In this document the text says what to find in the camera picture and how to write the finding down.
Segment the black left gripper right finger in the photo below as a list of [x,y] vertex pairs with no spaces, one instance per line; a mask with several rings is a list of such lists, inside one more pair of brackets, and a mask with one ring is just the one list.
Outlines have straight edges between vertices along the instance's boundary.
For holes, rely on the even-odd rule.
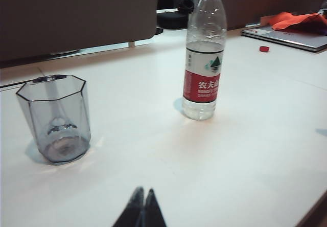
[[144,226],[166,227],[163,214],[153,189],[150,189],[144,206]]

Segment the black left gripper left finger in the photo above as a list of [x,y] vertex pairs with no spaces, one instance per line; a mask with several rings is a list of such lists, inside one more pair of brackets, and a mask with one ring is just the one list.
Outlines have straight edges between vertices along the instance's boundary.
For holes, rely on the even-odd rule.
[[136,187],[130,196],[124,210],[113,224],[117,226],[142,226],[143,218],[144,189]]

